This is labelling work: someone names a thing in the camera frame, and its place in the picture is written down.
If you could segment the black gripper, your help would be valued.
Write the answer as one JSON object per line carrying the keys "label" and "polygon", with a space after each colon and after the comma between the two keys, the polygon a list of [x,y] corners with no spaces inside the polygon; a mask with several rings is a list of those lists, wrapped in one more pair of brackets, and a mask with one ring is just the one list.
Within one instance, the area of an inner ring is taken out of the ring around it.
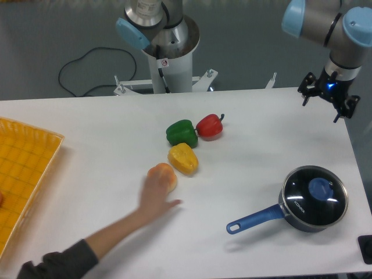
{"label": "black gripper", "polygon": [[316,90],[318,90],[319,96],[332,103],[337,111],[337,115],[333,120],[334,123],[340,118],[346,117],[351,119],[360,101],[360,96],[348,95],[349,87],[352,85],[354,79],[341,80],[337,72],[328,74],[324,68],[320,77],[315,81],[315,75],[309,72],[298,87],[298,92],[301,93],[303,98],[302,106],[306,106],[309,98],[316,96]]}

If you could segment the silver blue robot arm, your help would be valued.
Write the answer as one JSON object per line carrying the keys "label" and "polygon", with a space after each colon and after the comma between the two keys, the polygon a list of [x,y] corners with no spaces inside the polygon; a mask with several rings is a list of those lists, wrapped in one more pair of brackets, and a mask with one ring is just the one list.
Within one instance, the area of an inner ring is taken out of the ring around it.
{"label": "silver blue robot arm", "polygon": [[[298,87],[304,100],[320,97],[333,105],[337,118],[351,118],[360,97],[348,90],[371,51],[371,9],[355,7],[343,14],[341,5],[341,1],[291,1],[281,27],[330,50],[321,75],[307,74]],[[206,91],[217,75],[209,70],[193,80],[192,54],[200,32],[184,14],[181,1],[127,1],[116,30],[146,54],[156,94]]]}

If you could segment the forearm with dark sleeve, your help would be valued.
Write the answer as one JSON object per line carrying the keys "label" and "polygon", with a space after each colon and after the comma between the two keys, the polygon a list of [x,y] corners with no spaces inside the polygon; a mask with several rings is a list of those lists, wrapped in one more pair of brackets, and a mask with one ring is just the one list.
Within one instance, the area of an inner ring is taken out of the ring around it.
{"label": "forearm with dark sleeve", "polygon": [[152,220],[137,209],[63,252],[47,253],[36,266],[31,261],[24,263],[17,278],[82,278],[120,241]]}

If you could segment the person's bare hand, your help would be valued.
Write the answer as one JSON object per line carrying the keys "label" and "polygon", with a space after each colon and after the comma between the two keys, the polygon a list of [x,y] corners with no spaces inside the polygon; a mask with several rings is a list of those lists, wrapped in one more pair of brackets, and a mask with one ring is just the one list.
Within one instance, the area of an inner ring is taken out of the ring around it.
{"label": "person's bare hand", "polygon": [[143,225],[155,221],[181,203],[179,199],[168,201],[167,189],[167,181],[160,176],[160,173],[146,177],[137,209],[139,219]]}

